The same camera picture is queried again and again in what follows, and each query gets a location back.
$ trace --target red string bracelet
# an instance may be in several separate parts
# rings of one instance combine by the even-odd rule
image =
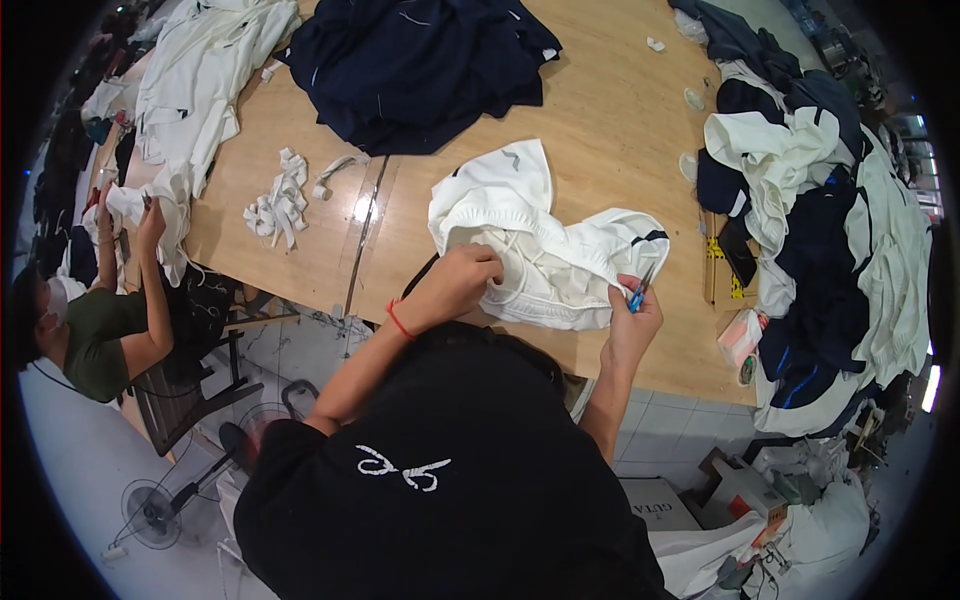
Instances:
[[[397,304],[398,302],[399,300],[394,298],[393,300],[390,300],[387,303],[387,314],[390,315],[390,318],[394,320],[394,324],[396,324],[396,328],[400,330],[400,333],[403,334],[403,337],[413,342],[417,339],[417,337],[410,335],[410,332],[407,331],[406,328],[400,324],[400,321],[396,319],[396,315],[394,314],[394,305]]]

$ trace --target yellow and black tape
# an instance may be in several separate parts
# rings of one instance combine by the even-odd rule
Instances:
[[[720,250],[720,245],[717,244],[717,238],[708,237],[707,238],[707,258],[718,258],[724,259],[727,255],[723,254],[723,251]]]
[[[741,285],[740,280],[736,278],[736,274],[730,275],[730,288],[731,298],[743,298],[743,285]]]

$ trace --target scissors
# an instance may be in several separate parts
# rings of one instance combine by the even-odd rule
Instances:
[[[647,294],[647,288],[650,287],[650,278],[653,276],[656,267],[657,263],[654,262],[650,265],[650,268],[647,269],[646,275],[640,278],[640,283],[636,287],[636,291],[634,291],[630,301],[627,302],[627,308],[630,309],[630,312],[635,313],[639,309],[640,303],[643,302],[643,297]]]

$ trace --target black phone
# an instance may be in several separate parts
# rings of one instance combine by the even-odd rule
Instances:
[[[747,240],[750,239],[745,227],[730,219],[717,236],[717,245],[730,263],[730,268],[743,287],[750,285],[756,275],[756,257],[750,252]]]
[[[130,239],[127,237],[127,230],[120,229],[120,236],[117,239],[120,242],[120,259],[126,264],[130,260]]]

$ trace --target woman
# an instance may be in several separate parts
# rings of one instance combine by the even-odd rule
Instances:
[[[267,428],[234,527],[280,598],[671,597],[610,469],[662,324],[656,295],[632,314],[610,287],[610,339],[578,427],[550,370],[451,323],[502,277],[489,246],[451,250],[303,422]]]
[[[99,281],[87,292],[68,302],[66,290],[56,277],[41,280],[36,265],[29,264],[13,282],[11,308],[14,344],[12,360],[18,371],[41,357],[49,358],[78,392],[108,402],[131,385],[138,375],[159,363],[174,348],[190,340],[195,324],[181,308],[179,299],[186,290],[174,291],[164,285],[156,262],[156,245],[166,229],[159,200],[144,205],[137,229],[142,289],[118,295],[113,227],[106,209],[108,186],[101,190],[97,204],[97,243],[100,254]],[[226,316],[232,294],[226,298]],[[177,331],[171,326],[171,308]],[[190,355],[187,362],[200,356]],[[190,371],[180,361],[178,373]]]

